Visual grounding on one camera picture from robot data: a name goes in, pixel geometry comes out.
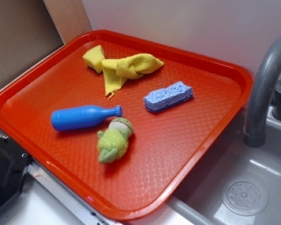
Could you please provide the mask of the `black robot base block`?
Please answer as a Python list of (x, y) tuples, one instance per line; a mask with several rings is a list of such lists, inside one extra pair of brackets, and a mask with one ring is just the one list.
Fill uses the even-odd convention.
[(9, 136), (0, 138), (0, 211), (21, 193), (31, 156)]

